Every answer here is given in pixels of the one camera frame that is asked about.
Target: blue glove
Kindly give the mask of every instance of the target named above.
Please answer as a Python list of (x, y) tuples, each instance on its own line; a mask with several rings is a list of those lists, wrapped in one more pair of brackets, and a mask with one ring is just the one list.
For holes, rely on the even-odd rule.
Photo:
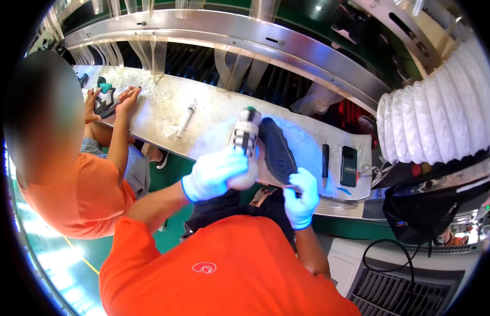
[(182, 178), (182, 187), (191, 202), (209, 200), (226, 193), (226, 182), (247, 170), (248, 158), (243, 148), (226, 147), (199, 157), (191, 174)]
[(296, 198), (294, 189), (283, 189), (286, 215), (294, 230), (303, 230), (312, 223), (312, 214), (319, 204), (317, 179), (305, 168), (298, 168), (297, 174), (289, 176), (289, 182), (301, 191), (301, 198)]

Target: black shoe sole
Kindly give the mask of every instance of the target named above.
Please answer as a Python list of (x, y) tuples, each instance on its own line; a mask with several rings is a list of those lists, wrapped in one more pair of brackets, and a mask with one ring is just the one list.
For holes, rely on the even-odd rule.
[(281, 128), (271, 118), (263, 118), (259, 125), (259, 139), (265, 147), (266, 166), (281, 183), (289, 184), (289, 175), (298, 172), (294, 155)]

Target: worker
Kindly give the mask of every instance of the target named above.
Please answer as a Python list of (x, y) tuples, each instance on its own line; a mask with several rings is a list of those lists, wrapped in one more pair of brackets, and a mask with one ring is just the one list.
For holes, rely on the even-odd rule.
[[(60, 91), (65, 93), (62, 100), (56, 93)], [(110, 236), (122, 213), (147, 194), (149, 163), (161, 153), (145, 157), (129, 144), (134, 139), (128, 137), (128, 123), (140, 92), (130, 86), (118, 96), (112, 131), (97, 123), (99, 90), (88, 92), (83, 109), (76, 101), (83, 100), (77, 76), (58, 54), (34, 52), (15, 68), (4, 109), (8, 151), (24, 199), (62, 235)], [(85, 112), (85, 127), (78, 107)], [(108, 155), (102, 146), (109, 147)]]
[(242, 148), (201, 156), (191, 174), (124, 213), (99, 274), (107, 314), (359, 315), (330, 280), (311, 227), (319, 203), (317, 180), (304, 168), (289, 177), (301, 196), (284, 189), (285, 210), (268, 210), (285, 212), (296, 235), (297, 257), (276, 222), (246, 215), (242, 208), (255, 206), (237, 204), (221, 204), (229, 216), (210, 221), (164, 255), (156, 249), (151, 235), (156, 227), (189, 202), (212, 204), (228, 191), (230, 179), (247, 170)]

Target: blue cloth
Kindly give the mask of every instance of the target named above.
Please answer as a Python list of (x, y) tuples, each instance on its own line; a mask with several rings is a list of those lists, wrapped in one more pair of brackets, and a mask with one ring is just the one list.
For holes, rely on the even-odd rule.
[[(150, 159), (142, 155), (133, 144), (129, 144), (128, 147), (129, 153), (124, 180), (133, 189), (136, 199), (140, 199), (148, 193), (148, 187), (150, 186)], [(92, 154), (103, 159), (107, 157), (97, 140), (91, 138), (84, 138), (80, 152)]]

